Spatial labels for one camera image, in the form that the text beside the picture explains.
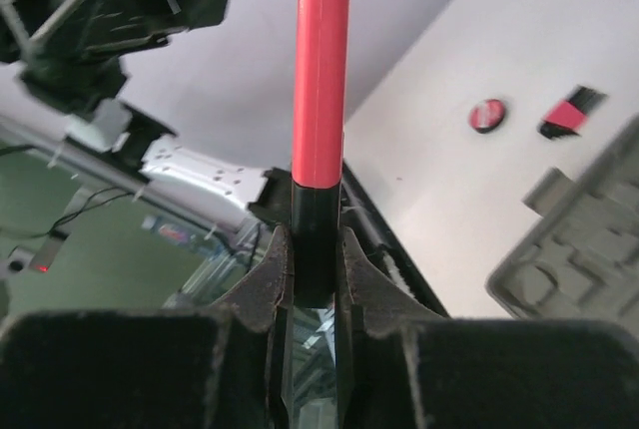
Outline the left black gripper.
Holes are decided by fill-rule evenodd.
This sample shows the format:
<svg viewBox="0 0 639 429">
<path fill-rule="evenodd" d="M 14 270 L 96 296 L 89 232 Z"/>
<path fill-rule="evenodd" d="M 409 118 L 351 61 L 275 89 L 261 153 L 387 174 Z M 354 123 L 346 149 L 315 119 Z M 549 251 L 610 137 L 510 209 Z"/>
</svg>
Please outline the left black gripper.
<svg viewBox="0 0 639 429">
<path fill-rule="evenodd" d="M 44 104 L 89 115 L 126 83 L 122 56 L 219 25 L 228 1 L 1 0 L 1 61 L 22 63 L 21 81 Z"/>
</svg>

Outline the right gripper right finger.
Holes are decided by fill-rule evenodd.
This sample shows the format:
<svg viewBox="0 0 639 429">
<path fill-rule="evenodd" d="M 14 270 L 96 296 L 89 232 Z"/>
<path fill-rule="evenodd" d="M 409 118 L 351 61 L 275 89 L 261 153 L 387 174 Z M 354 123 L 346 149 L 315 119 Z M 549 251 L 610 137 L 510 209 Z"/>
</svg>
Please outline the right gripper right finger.
<svg viewBox="0 0 639 429">
<path fill-rule="evenodd" d="M 343 428 L 634 428 L 638 343 L 592 320 L 453 319 L 400 290 L 340 235 Z"/>
</svg>

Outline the grey plastic tool case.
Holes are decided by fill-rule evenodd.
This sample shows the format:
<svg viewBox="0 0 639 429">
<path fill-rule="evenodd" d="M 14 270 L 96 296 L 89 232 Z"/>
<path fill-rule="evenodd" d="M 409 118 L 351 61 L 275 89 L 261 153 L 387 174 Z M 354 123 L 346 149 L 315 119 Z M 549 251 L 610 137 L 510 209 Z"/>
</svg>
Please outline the grey plastic tool case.
<svg viewBox="0 0 639 429">
<path fill-rule="evenodd" d="M 518 318 L 615 322 L 638 331 L 638 121 L 584 174 L 546 173 L 525 199 L 541 219 L 486 282 Z"/>
</svg>

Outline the red utility knife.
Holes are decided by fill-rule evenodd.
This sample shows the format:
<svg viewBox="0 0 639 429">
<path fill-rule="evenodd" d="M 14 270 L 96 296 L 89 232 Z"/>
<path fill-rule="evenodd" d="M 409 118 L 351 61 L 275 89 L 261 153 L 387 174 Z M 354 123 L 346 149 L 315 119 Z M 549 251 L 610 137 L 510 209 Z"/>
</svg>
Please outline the red utility knife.
<svg viewBox="0 0 639 429">
<path fill-rule="evenodd" d="M 334 292 L 349 0 L 298 0 L 291 231 L 295 303 Z"/>
</svg>

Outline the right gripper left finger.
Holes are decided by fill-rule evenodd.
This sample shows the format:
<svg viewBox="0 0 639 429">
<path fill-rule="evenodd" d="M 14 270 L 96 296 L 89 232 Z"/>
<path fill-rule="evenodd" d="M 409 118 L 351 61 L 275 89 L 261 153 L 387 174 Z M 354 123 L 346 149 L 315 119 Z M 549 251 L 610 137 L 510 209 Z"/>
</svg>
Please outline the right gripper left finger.
<svg viewBox="0 0 639 429">
<path fill-rule="evenodd" d="M 294 263 L 279 226 L 215 303 L 38 311 L 1 327 L 5 428 L 287 428 Z"/>
</svg>

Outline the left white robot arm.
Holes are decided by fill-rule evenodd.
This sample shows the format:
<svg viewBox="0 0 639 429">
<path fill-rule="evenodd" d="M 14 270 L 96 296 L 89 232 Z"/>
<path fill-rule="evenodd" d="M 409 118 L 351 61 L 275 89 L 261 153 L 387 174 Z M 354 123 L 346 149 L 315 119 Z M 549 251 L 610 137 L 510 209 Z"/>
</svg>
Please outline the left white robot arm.
<svg viewBox="0 0 639 429">
<path fill-rule="evenodd" d="M 228 1 L 1 0 L 1 60 L 20 65 L 32 97 L 25 116 L 2 111 L 2 138 L 207 234 L 237 231 L 263 185 L 259 171 L 182 148 L 172 129 L 119 97 L 123 56 L 221 24 Z"/>
</svg>

